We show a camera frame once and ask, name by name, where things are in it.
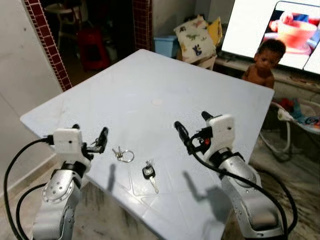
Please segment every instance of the tv screen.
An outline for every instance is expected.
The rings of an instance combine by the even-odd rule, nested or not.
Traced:
[[[253,58],[263,41],[279,39],[280,65],[320,74],[319,22],[319,0],[235,0],[222,50]]]

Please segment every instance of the black cable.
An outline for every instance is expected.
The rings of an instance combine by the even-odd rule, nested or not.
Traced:
[[[13,231],[13,234],[14,236],[18,239],[18,240],[24,240],[17,228],[16,228],[16,225],[14,223],[14,220],[12,218],[12,215],[11,215],[11,211],[10,211],[10,205],[9,205],[9,198],[8,198],[8,191],[7,191],[7,188],[8,188],[8,177],[9,177],[9,173],[10,173],[10,170],[11,168],[13,167],[14,163],[17,161],[18,157],[27,149],[29,148],[30,146],[36,144],[36,143],[45,143],[48,141],[48,138],[41,138],[41,139],[38,139],[38,140],[35,140],[35,141],[32,141],[30,142],[29,144],[27,144],[26,146],[24,146],[15,156],[14,158],[12,159],[11,163],[9,164],[8,168],[6,169],[5,171],[5,175],[4,175],[4,180],[3,180],[3,196],[4,196],[4,205],[5,205],[5,211],[6,211],[6,215],[8,217],[8,221],[9,221],[9,224],[10,224],[10,227]]]
[[[214,167],[214,166],[204,162],[196,153],[193,153],[192,155],[195,157],[195,159],[199,163],[201,163],[205,167],[207,167],[207,168],[209,168],[209,169],[211,169],[211,170],[213,170],[213,171],[215,171],[215,172],[217,172],[217,173],[219,173],[221,175],[226,175],[226,176],[229,176],[231,178],[237,179],[237,180],[239,180],[239,181],[241,181],[241,182],[243,182],[243,183],[245,183],[245,184],[257,189],[259,192],[264,194],[268,199],[270,199],[280,211],[282,224],[283,224],[283,237],[284,237],[285,240],[288,239],[288,223],[287,223],[286,213],[285,213],[284,209],[282,208],[282,206],[280,205],[280,203],[268,191],[264,190],[262,187],[258,186],[257,184],[255,184],[255,183],[253,183],[253,182],[251,182],[251,181],[249,181],[249,180],[247,180],[247,179],[245,179],[245,178],[243,178],[241,176],[238,176],[238,175],[233,174],[231,172],[228,172],[226,170],[222,170],[220,168]]]
[[[22,202],[23,200],[25,199],[25,197],[31,193],[32,191],[36,190],[36,189],[39,189],[41,187],[44,187],[46,185],[46,183],[43,183],[43,184],[40,184],[40,185],[37,185],[37,186],[34,186],[32,188],[30,188],[28,191],[26,191],[19,199],[18,201],[18,204],[16,206],[16,210],[15,210],[15,220],[16,220],[16,225],[18,227],[18,230],[21,234],[21,236],[24,238],[24,239],[28,239],[24,229],[22,228],[21,226],[21,222],[20,222],[20,208],[21,208],[21,205],[22,205]]]
[[[288,233],[291,233],[291,231],[295,228],[295,226],[297,225],[297,222],[298,222],[298,209],[295,204],[294,198],[292,197],[290,191],[287,189],[285,184],[279,179],[279,177],[277,177],[276,175],[273,175],[271,172],[268,172],[266,170],[262,170],[262,169],[256,169],[256,170],[260,173],[264,173],[264,174],[267,174],[270,177],[272,177],[280,185],[280,187],[284,191],[286,197],[288,198],[290,205],[291,205],[292,213],[293,213],[292,223],[288,227]]]

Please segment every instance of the metal key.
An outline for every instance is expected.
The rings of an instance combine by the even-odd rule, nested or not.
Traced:
[[[155,181],[156,172],[149,161],[146,162],[146,166],[142,169],[142,173],[145,179],[150,180],[155,192],[158,194],[159,190]]]
[[[120,146],[118,147],[118,151],[114,150],[113,148],[112,151],[114,152],[116,159],[121,160],[123,152],[121,151]]]

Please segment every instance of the yellow cushion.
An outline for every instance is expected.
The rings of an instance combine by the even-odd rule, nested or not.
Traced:
[[[212,38],[213,44],[217,46],[222,39],[222,27],[220,17],[218,17],[210,26],[208,26],[208,32],[210,37]]]

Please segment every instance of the red tile border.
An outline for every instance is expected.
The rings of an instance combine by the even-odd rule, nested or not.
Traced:
[[[152,0],[132,0],[135,50],[153,50]]]
[[[24,3],[58,83],[63,91],[72,88],[39,0],[24,0]]]

